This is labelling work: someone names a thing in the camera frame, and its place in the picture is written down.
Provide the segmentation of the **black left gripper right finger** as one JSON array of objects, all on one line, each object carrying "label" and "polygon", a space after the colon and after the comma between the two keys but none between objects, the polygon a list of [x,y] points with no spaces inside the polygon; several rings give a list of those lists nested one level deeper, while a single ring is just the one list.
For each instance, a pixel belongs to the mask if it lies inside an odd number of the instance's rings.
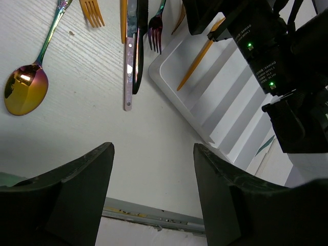
[{"label": "black left gripper right finger", "polygon": [[208,245],[327,245],[327,180],[287,188],[193,149]]}]

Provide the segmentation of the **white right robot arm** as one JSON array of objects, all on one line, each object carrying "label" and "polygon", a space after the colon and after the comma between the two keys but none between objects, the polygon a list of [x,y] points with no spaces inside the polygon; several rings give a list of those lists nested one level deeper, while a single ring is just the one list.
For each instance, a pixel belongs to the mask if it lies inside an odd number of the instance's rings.
[{"label": "white right robot arm", "polygon": [[232,38],[264,93],[277,96],[262,107],[282,148],[303,181],[327,178],[327,11],[300,28],[294,1],[184,1],[189,32],[201,34],[216,14],[224,21],[208,34]]}]

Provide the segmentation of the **orange plastic fork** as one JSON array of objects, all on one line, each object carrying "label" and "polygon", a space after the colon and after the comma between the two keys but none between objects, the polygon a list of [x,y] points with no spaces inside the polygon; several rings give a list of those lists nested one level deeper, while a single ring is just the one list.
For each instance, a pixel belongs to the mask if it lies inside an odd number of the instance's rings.
[{"label": "orange plastic fork", "polygon": [[79,0],[82,12],[92,28],[104,27],[98,0]]},{"label": "orange plastic fork", "polygon": [[[182,23],[182,21],[184,20],[185,17],[181,17],[179,19],[179,21],[177,22],[174,31],[172,32],[172,34],[175,32],[175,30],[180,26],[180,24]],[[218,22],[216,22],[213,27],[211,28],[210,32],[215,31],[220,24],[225,20],[225,17],[220,19]],[[207,42],[205,43],[204,47],[202,48],[202,50],[198,53],[197,57],[194,59],[193,63],[191,64],[191,66],[189,67],[186,75],[184,76],[184,78],[182,79],[182,81],[180,82],[177,91],[179,91],[184,84],[187,82],[187,80],[190,78],[190,76],[192,75],[192,73],[195,71],[195,69],[197,68],[197,66],[199,65],[199,63],[202,61],[203,57],[206,55],[207,51],[209,50],[209,48],[211,47],[211,45],[213,44],[214,41],[212,41],[211,39],[208,39]]]}]

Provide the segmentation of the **teal plastic knife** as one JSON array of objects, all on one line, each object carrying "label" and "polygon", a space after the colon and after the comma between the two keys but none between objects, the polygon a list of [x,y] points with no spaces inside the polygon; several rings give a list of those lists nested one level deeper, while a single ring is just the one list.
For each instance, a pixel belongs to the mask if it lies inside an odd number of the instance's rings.
[{"label": "teal plastic knife", "polygon": [[275,136],[272,136],[271,138],[269,138],[257,151],[257,153],[255,154],[258,155],[263,149],[265,149],[266,147],[268,147],[272,141],[274,140]]}]

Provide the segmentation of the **rose gold metal fork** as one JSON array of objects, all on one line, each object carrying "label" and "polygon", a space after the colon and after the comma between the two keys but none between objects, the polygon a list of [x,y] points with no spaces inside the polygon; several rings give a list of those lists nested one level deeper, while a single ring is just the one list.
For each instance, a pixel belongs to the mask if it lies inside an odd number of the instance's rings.
[{"label": "rose gold metal fork", "polygon": [[184,20],[185,16],[186,16],[186,9],[185,9],[184,4],[182,3],[181,4],[181,11],[180,11],[180,15],[179,15],[178,21],[177,21],[177,23],[176,23],[176,25],[175,25],[175,27],[174,27],[171,35],[173,35],[175,33],[175,31],[178,29],[178,27],[181,25],[181,23]]}]

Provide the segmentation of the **black knife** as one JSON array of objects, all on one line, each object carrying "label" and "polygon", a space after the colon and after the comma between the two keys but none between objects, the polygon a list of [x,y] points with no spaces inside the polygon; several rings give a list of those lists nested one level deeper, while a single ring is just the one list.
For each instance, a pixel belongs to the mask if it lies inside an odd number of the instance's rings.
[{"label": "black knife", "polygon": [[133,74],[133,91],[135,95],[138,93],[142,73],[144,68],[144,35],[148,30],[148,0],[137,1],[137,32],[135,40],[135,56],[134,56],[134,74]]}]

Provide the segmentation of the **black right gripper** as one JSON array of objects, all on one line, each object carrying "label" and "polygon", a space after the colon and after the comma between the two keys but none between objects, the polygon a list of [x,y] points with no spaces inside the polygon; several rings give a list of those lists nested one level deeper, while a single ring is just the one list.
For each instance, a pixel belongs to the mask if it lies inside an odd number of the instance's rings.
[{"label": "black right gripper", "polygon": [[232,38],[228,31],[228,26],[246,8],[246,1],[193,1],[183,0],[189,33],[191,35],[202,34],[216,15],[221,12],[225,16],[225,21],[217,31],[211,31],[210,40],[215,42]]}]

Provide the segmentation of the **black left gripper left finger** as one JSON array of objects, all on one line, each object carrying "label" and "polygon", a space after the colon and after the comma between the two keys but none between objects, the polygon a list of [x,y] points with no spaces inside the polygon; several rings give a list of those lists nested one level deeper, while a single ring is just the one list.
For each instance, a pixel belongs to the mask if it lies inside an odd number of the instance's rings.
[{"label": "black left gripper left finger", "polygon": [[106,142],[42,175],[1,186],[1,245],[95,245],[114,153]]}]

